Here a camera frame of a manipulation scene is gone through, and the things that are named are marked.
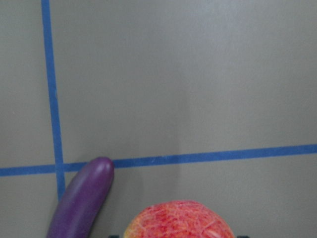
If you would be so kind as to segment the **purple eggplant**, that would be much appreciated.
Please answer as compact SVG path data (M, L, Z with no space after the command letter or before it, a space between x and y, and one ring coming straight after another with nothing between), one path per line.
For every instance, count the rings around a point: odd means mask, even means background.
M87 238L114 178L114 163L99 157L86 164L65 190L46 237Z

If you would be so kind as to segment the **red pomegranate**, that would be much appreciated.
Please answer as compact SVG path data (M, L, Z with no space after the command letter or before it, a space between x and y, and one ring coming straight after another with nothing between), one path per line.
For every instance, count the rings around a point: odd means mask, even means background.
M233 238L232 229L217 213L192 200L155 204L128 225L125 238Z

